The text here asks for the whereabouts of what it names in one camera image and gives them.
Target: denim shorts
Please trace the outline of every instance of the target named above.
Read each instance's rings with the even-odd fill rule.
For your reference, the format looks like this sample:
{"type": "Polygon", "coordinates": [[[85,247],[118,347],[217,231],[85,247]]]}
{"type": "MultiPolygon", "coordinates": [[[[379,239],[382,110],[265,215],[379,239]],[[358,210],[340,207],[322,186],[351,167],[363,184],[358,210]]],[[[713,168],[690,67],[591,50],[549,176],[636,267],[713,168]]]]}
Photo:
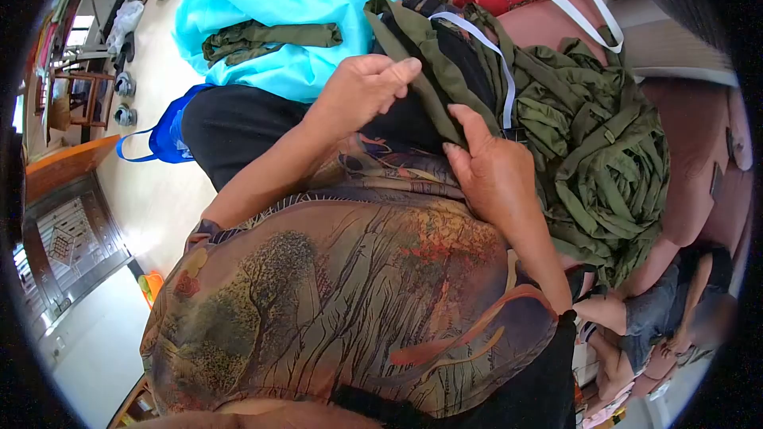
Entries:
{"type": "Polygon", "coordinates": [[[665,327],[678,288],[678,267],[670,266],[652,288],[624,300],[626,308],[626,335],[620,339],[622,349],[633,372],[637,373],[652,351],[652,342],[665,327]]]}

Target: hand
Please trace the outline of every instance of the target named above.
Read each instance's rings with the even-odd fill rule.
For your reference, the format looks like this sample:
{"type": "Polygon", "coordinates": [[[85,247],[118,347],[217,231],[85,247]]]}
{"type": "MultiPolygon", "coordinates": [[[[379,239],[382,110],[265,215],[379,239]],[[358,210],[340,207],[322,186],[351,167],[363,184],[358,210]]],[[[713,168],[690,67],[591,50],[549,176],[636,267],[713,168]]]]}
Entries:
{"type": "Polygon", "coordinates": [[[548,233],[535,192],[533,155],[519,143],[494,138],[482,117],[465,105],[448,106],[464,128],[469,152],[443,144],[453,173],[472,210],[498,227],[512,246],[548,233]]]}
{"type": "Polygon", "coordinates": [[[332,142],[344,139],[386,114],[397,98],[405,98],[408,83],[420,72],[416,58],[402,62],[378,54],[345,58],[302,122],[332,142]]]}
{"type": "Polygon", "coordinates": [[[669,357],[671,354],[681,354],[689,349],[691,341],[689,339],[689,332],[683,326],[679,327],[673,335],[673,338],[666,340],[663,346],[660,348],[663,358],[669,357]]]}

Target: person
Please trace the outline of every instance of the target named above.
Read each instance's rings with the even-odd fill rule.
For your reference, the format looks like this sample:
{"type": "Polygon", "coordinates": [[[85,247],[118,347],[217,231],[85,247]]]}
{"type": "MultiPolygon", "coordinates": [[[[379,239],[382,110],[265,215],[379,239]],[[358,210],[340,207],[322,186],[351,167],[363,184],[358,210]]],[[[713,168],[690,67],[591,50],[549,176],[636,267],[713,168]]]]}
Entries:
{"type": "Polygon", "coordinates": [[[218,194],[147,323],[167,417],[144,427],[574,427],[533,158],[463,105],[469,150],[442,143],[421,68],[369,54],[311,106],[239,85],[188,104],[218,194]]]}
{"type": "Polygon", "coordinates": [[[581,339],[596,351],[598,393],[589,412],[608,404],[648,364],[653,348],[663,358],[692,344],[712,346],[730,333],[736,299],[729,295],[733,265],[729,251],[712,242],[681,249],[652,288],[621,300],[617,292],[594,295],[573,305],[584,325],[581,339]],[[621,336],[614,344],[596,325],[621,336]]]}

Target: white elastic band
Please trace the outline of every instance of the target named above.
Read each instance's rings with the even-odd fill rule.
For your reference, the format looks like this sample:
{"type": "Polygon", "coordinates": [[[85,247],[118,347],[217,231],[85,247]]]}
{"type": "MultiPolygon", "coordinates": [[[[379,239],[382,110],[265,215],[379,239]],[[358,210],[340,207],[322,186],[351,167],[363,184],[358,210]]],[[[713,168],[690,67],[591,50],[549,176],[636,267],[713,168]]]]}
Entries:
{"type": "Polygon", "coordinates": [[[569,0],[550,0],[554,4],[558,5],[559,8],[561,8],[567,15],[570,16],[571,19],[573,19],[580,27],[583,28],[583,30],[594,40],[596,43],[601,45],[604,48],[607,48],[611,50],[614,53],[620,53],[620,51],[623,49],[623,31],[620,29],[620,26],[617,25],[617,21],[612,16],[612,13],[609,9],[606,8],[606,4],[603,0],[593,0],[596,4],[596,7],[599,9],[599,13],[604,18],[604,21],[606,22],[606,25],[610,28],[610,31],[612,32],[612,36],[617,41],[617,45],[614,47],[609,46],[603,38],[601,38],[601,35],[596,31],[593,25],[591,25],[590,22],[583,16],[583,14],[580,13],[580,11],[575,8],[574,5],[569,0]]]}
{"type": "Polygon", "coordinates": [[[506,89],[506,102],[504,103],[504,129],[510,129],[511,128],[511,106],[514,103],[514,94],[517,92],[517,88],[514,86],[514,78],[511,76],[511,73],[509,73],[509,67],[506,65],[506,59],[504,58],[504,54],[501,53],[501,50],[495,46],[490,40],[488,40],[488,37],[484,36],[480,30],[472,25],[468,20],[464,20],[458,15],[455,15],[451,12],[439,12],[437,14],[432,15],[429,20],[432,19],[445,19],[449,22],[453,22],[454,24],[461,27],[463,30],[466,30],[467,32],[471,33],[477,40],[482,42],[484,46],[490,48],[493,52],[496,52],[497,54],[501,55],[501,65],[503,65],[504,68],[504,74],[506,75],[506,81],[507,81],[507,89],[506,89]]]}

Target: olive green fabric strip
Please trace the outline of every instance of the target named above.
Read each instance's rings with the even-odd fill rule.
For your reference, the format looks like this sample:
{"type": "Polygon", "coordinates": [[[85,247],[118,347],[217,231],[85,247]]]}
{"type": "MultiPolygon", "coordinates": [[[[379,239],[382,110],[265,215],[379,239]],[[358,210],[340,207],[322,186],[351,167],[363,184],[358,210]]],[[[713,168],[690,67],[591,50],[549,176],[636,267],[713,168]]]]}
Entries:
{"type": "Polygon", "coordinates": [[[661,232],[668,145],[656,108],[619,56],[604,67],[579,39],[560,50],[515,51],[513,122],[527,129],[557,250],[598,266],[617,286],[661,232]]]}
{"type": "MultiPolygon", "coordinates": [[[[366,4],[379,44],[396,61],[408,53],[379,14],[393,15],[448,97],[472,107],[491,133],[500,135],[498,123],[503,121],[507,93],[501,57],[472,40],[497,97],[495,108],[489,110],[440,52],[436,31],[426,17],[389,0],[366,4]]],[[[670,162],[657,110],[623,68],[619,55],[607,53],[604,66],[580,39],[562,40],[560,52],[541,45],[518,48],[481,7],[467,4],[463,16],[494,39],[513,75],[512,125],[527,132],[536,191],[557,250],[599,267],[602,282],[619,285],[644,262],[661,232],[670,162]]],[[[613,42],[606,27],[599,32],[613,42]]],[[[424,74],[413,88],[440,134],[465,147],[463,129],[453,124],[424,74]]]]}
{"type": "MultiPolygon", "coordinates": [[[[493,136],[500,136],[501,128],[495,119],[495,111],[490,110],[477,95],[467,88],[466,81],[459,67],[440,51],[437,32],[432,28],[432,23],[429,19],[391,0],[370,0],[366,3],[366,16],[372,16],[372,18],[369,18],[369,23],[372,24],[375,32],[379,27],[386,29],[386,26],[377,17],[378,14],[385,13],[392,15],[400,30],[419,49],[426,59],[427,65],[434,72],[437,83],[447,93],[450,100],[465,104],[472,108],[472,110],[475,110],[485,120],[491,134],[493,136]]],[[[376,40],[389,56],[391,55],[387,49],[396,48],[395,43],[400,44],[391,33],[377,34],[376,40]]],[[[435,99],[439,101],[439,98],[434,96],[428,100],[425,98],[425,102],[432,102],[435,99]]],[[[431,108],[426,106],[426,112],[441,136],[461,145],[463,148],[468,148],[468,143],[463,138],[463,131],[460,126],[456,127],[454,125],[453,118],[444,109],[442,103],[431,108]]]]}
{"type": "Polygon", "coordinates": [[[211,67],[225,58],[225,64],[236,65],[252,58],[277,52],[284,44],[305,47],[335,47],[342,43],[342,34],[335,23],[265,26],[255,20],[220,29],[201,44],[204,59],[211,67]],[[266,43],[276,43],[266,47],[266,43]]]}

